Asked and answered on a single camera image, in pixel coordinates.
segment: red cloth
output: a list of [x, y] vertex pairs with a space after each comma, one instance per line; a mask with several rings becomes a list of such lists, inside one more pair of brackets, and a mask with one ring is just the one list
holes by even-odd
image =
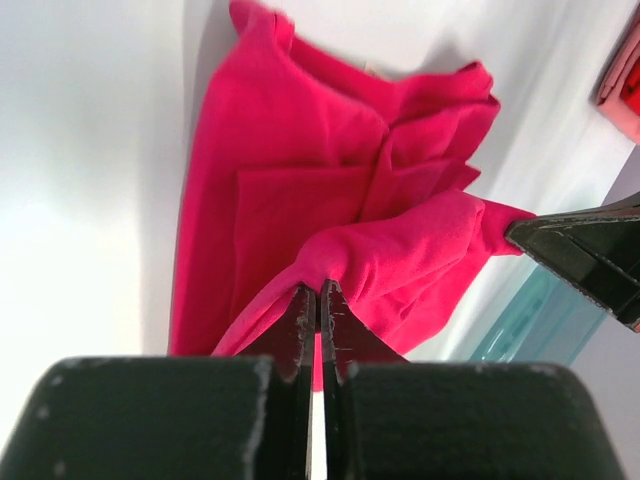
[[240, 38], [195, 134], [171, 353], [236, 354], [299, 282], [319, 292], [326, 278], [407, 352], [442, 329], [489, 256], [518, 253], [503, 233], [530, 217], [461, 192], [499, 110], [491, 77], [472, 63], [388, 82], [295, 37], [281, 14], [230, 11]]
[[640, 115], [640, 58], [633, 64], [624, 81], [620, 97], [636, 115]]

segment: red object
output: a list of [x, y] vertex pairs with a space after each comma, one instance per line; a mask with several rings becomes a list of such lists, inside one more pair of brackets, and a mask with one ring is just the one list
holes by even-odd
[[389, 82], [233, 1], [236, 47], [209, 85], [182, 205], [171, 346], [233, 355], [295, 286], [342, 285], [399, 353], [435, 335], [503, 233], [531, 215], [461, 192], [499, 104], [479, 63]]
[[640, 58], [636, 60], [624, 81], [620, 98], [633, 110], [636, 115], [640, 115]]

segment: pink cloth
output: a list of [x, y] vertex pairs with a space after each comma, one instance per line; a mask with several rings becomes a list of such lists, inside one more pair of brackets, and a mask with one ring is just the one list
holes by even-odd
[[407, 352], [442, 329], [491, 255], [519, 253], [503, 233], [530, 217], [461, 191], [499, 110], [491, 77], [473, 63], [388, 82], [303, 42], [259, 4], [230, 11], [240, 38], [195, 134], [171, 353], [236, 354], [297, 284], [319, 292], [327, 278]]
[[600, 85], [596, 98], [598, 110], [635, 143], [640, 143], [640, 117], [620, 95], [625, 80], [640, 58], [640, 24], [634, 19], [631, 33], [624, 41]]

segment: white surface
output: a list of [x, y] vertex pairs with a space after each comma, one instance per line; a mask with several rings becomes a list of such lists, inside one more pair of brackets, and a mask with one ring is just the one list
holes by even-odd
[[[402, 72], [484, 61], [504, 109], [473, 160], [477, 194], [539, 213], [596, 205], [631, 150], [587, 97], [634, 0], [272, 3], [349, 58]], [[0, 12], [3, 438], [55, 359], [164, 352], [189, 139], [234, 34], [224, 0], [0, 0]], [[454, 355], [516, 270], [492, 262], [419, 356]]]

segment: fabric fold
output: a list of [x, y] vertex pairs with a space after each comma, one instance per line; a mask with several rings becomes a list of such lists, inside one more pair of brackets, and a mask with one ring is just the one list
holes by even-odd
[[332, 278], [406, 353], [490, 256], [518, 253], [504, 231], [531, 216], [461, 191], [499, 111], [491, 76], [474, 62], [391, 82], [258, 3], [230, 13], [238, 43], [205, 95], [182, 203], [170, 352], [234, 355], [299, 283]]

